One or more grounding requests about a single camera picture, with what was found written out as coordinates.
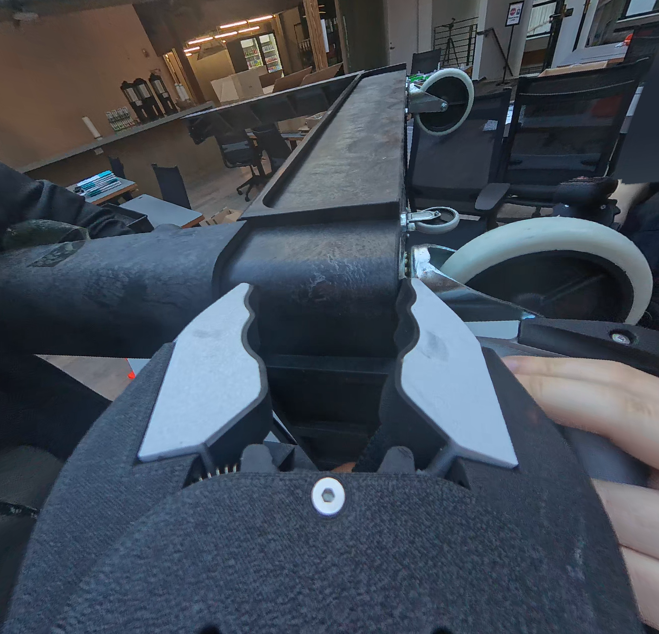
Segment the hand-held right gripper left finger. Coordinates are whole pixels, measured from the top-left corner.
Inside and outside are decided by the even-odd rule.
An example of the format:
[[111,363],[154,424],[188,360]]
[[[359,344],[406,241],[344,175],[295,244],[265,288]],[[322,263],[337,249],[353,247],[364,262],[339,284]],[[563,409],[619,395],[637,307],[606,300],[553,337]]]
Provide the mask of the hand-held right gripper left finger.
[[259,355],[257,293],[241,283],[174,341],[137,459],[197,455],[206,473],[239,465],[266,439],[272,404]]

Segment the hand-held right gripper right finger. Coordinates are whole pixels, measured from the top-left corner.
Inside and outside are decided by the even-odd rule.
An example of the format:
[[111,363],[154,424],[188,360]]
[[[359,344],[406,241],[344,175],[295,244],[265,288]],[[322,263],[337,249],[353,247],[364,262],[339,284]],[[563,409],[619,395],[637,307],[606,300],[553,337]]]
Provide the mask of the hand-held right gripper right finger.
[[416,469],[444,477],[457,459],[518,467],[494,384],[473,332],[420,279],[401,282],[398,350],[381,401],[392,446],[413,454]]

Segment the black plastic utility cart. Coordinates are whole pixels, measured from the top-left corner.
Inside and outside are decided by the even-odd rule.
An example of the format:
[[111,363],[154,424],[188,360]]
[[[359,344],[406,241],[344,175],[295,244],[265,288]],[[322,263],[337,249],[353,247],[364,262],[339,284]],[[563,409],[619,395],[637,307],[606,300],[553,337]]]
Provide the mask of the black plastic utility cart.
[[1,409],[81,405],[38,355],[147,359],[239,283],[274,412],[322,471],[375,434],[404,272],[405,74],[328,85],[325,118],[235,223],[1,253]]

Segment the person's left forearm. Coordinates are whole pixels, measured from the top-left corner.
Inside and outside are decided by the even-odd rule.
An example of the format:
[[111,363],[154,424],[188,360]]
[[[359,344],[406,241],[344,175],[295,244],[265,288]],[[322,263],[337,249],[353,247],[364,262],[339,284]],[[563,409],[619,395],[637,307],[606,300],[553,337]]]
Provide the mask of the person's left forearm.
[[1,163],[1,250],[134,233],[111,211]]

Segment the white caster wheel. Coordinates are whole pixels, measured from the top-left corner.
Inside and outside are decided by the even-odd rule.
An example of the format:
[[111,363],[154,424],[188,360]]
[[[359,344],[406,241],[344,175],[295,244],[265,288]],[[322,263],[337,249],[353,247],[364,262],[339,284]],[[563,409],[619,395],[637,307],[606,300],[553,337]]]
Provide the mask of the white caster wheel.
[[407,256],[408,276],[444,293],[464,320],[485,321],[486,304],[504,303],[549,319],[637,325],[654,286],[630,239],[579,218],[520,220],[456,251],[419,244]]
[[430,207],[421,211],[406,212],[405,227],[408,232],[440,235],[455,229],[460,222],[459,213],[450,207]]
[[407,78],[407,112],[429,135],[454,132],[469,116],[473,103],[473,81],[462,69],[442,68]]

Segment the small table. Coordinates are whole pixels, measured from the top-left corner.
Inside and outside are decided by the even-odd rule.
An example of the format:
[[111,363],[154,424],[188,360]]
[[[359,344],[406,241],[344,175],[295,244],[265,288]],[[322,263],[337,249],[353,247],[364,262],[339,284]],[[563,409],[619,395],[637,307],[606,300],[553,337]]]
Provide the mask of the small table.
[[84,198],[87,203],[100,205],[117,199],[130,199],[138,186],[135,182],[103,172],[67,187],[71,193]]

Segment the stack of teal markers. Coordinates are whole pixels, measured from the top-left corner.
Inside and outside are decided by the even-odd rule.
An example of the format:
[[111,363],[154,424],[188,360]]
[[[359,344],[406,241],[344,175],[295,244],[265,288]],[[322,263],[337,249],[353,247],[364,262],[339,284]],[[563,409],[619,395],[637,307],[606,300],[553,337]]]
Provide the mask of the stack of teal markers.
[[81,195],[96,196],[110,190],[116,190],[120,185],[120,177],[117,177],[110,170],[106,170],[74,184],[73,192]]

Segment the black mesh office chair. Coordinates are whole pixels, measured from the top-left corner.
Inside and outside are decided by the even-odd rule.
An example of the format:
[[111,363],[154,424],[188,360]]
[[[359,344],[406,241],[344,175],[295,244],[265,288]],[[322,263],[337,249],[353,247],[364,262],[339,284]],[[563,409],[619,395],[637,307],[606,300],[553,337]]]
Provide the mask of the black mesh office chair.
[[487,229],[508,204],[532,207],[533,217],[581,218],[615,227],[620,210],[607,172],[640,81],[652,61],[520,78],[509,133],[496,176],[474,204]]
[[415,125],[407,168],[414,208],[444,206],[476,214],[478,195],[497,178],[511,92],[507,87],[477,96],[469,116],[450,134],[429,135]]

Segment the long brown counter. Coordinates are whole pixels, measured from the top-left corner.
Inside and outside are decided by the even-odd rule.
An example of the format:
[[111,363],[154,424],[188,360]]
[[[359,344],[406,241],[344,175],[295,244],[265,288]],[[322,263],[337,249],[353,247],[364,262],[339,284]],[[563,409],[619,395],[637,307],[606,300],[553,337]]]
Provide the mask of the long brown counter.
[[174,161],[178,152],[184,155],[184,160],[190,161],[193,145],[184,118],[214,107],[214,102],[205,102],[157,121],[13,168],[33,178],[50,178],[60,184],[70,184],[77,178],[107,168],[107,157],[116,157],[124,161],[128,175],[141,178],[146,174],[149,162]]

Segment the white cardboard box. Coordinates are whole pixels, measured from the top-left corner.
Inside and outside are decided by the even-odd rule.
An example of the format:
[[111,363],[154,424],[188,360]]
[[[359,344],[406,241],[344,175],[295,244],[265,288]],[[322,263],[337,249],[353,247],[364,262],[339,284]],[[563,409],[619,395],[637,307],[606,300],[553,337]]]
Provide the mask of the white cardboard box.
[[259,75],[254,70],[242,71],[210,82],[220,105],[245,101],[264,95]]

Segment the glass door drinks fridge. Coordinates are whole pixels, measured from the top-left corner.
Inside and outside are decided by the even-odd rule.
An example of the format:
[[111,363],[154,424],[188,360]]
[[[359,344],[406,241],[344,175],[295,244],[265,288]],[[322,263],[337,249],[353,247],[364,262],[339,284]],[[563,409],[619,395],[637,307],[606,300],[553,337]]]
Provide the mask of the glass door drinks fridge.
[[245,36],[241,39],[240,44],[249,70],[254,70],[259,75],[275,73],[282,76],[284,74],[274,33]]

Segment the black metal rack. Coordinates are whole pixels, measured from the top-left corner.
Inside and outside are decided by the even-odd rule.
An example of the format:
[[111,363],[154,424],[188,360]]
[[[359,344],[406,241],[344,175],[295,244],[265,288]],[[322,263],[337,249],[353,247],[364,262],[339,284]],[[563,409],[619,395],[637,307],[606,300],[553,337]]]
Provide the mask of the black metal rack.
[[441,68],[473,68],[477,29],[477,17],[452,19],[449,23],[433,28],[433,49],[441,53]]

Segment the white board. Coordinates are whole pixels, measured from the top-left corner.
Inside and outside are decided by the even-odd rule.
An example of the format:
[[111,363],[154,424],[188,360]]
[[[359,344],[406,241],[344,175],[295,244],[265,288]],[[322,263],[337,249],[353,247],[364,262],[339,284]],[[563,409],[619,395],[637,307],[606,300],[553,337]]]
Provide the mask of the white board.
[[614,27],[627,0],[565,0],[556,46],[548,67],[623,60],[627,45]]

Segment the sign stand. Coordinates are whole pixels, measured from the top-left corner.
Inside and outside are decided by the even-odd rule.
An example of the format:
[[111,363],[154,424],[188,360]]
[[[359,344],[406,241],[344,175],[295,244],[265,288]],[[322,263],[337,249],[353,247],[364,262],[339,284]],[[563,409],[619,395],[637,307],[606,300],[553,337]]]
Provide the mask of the sign stand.
[[521,16],[523,13],[524,1],[511,2],[509,3],[507,18],[506,18],[506,27],[510,28],[509,40],[507,44],[506,57],[504,63],[504,71],[502,73],[501,81],[504,82],[508,75],[512,76],[513,71],[510,65],[510,57],[513,43],[513,36],[515,28],[521,22]]

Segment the wooden post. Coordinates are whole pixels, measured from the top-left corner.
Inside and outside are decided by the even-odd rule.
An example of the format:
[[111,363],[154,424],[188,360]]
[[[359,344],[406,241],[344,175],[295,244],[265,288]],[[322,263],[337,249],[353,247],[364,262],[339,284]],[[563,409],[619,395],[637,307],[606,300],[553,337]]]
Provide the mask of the wooden post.
[[306,14],[309,37],[316,70],[328,67],[327,51],[325,49],[323,25],[320,18],[320,8],[317,0],[302,0]]

